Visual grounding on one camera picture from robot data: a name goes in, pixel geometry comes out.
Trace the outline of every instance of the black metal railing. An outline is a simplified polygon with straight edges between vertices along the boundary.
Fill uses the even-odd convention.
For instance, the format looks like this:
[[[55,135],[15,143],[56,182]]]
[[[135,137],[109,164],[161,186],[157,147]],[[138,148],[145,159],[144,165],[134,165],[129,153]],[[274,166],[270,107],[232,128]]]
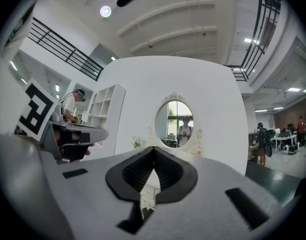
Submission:
[[[244,69],[241,66],[234,66],[234,65],[224,65],[224,66],[231,68],[236,81],[238,81],[238,82],[241,82],[241,81],[247,82],[246,73],[245,73]]]
[[[281,0],[259,0],[254,33],[245,58],[240,65],[247,80],[270,44],[276,29],[276,18],[280,14],[280,8]]]
[[[38,19],[33,18],[27,37],[90,78],[98,80],[103,67]]]

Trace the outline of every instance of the person at desk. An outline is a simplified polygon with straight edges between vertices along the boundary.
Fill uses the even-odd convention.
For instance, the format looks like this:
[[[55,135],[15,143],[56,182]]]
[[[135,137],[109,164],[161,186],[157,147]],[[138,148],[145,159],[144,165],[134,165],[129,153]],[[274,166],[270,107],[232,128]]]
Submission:
[[[264,141],[265,133],[267,131],[264,128],[263,123],[258,123],[258,135],[257,135],[257,143],[258,143],[258,155],[261,158],[261,166],[266,166],[266,144]]]
[[[297,124],[297,139],[298,139],[298,142],[301,144],[301,147],[304,146],[305,135],[306,135],[306,127],[303,121],[303,116],[301,115],[299,117],[299,122]]]
[[[183,118],[183,126],[178,127],[177,129],[177,139],[179,141],[178,146],[181,147],[187,143],[189,138],[192,135],[193,127],[188,126],[189,116]]]
[[[85,92],[82,89],[67,94],[58,104],[61,106],[61,113],[65,122],[77,123],[78,119],[71,114],[74,113],[75,102],[84,102]]]

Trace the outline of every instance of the small plant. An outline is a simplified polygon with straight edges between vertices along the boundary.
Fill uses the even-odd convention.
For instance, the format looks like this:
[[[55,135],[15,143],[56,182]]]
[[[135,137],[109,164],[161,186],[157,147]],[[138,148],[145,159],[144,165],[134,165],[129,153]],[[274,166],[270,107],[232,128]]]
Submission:
[[[141,143],[142,143],[141,139],[138,138],[138,137],[133,137],[133,140],[134,140],[134,142],[132,142],[132,143],[133,143],[134,149],[136,150],[136,149],[140,148]]]

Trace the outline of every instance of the oval mirror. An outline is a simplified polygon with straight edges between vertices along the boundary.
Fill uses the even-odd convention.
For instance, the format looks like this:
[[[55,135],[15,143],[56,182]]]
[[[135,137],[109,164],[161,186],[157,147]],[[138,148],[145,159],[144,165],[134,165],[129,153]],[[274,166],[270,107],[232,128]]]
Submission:
[[[193,133],[193,128],[193,115],[181,101],[166,103],[156,117],[157,136],[170,148],[185,145]]]

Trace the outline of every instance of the ornate mirror frame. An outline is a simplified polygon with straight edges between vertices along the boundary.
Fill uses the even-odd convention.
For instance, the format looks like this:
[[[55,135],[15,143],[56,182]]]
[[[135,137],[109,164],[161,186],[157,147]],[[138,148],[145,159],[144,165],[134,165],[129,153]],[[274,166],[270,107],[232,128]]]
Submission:
[[[157,134],[157,129],[156,129],[156,122],[157,122],[157,116],[160,112],[160,110],[163,108],[163,106],[169,102],[173,102],[173,101],[178,101],[178,102],[182,102],[184,103],[192,112],[193,115],[193,119],[194,119],[194,129],[192,132],[192,136],[190,137],[190,139],[188,140],[188,142],[183,145],[180,146],[178,148],[172,148],[172,147],[168,147],[165,144],[162,143],[162,141],[159,139],[158,134]],[[163,147],[163,148],[167,148],[167,149],[171,149],[171,150],[179,150],[179,151],[184,151],[193,155],[200,155],[203,156],[204,152],[203,152],[203,146],[202,146],[202,129],[199,128],[199,119],[197,116],[197,113],[194,110],[194,107],[191,106],[190,104],[188,104],[188,102],[186,102],[186,99],[184,97],[182,97],[181,95],[177,94],[176,92],[171,93],[170,95],[166,96],[162,102],[158,105],[157,111],[155,113],[155,117],[153,120],[153,123],[151,125],[151,127],[149,127],[149,137],[147,140],[147,145],[148,146],[159,146],[159,147]]]

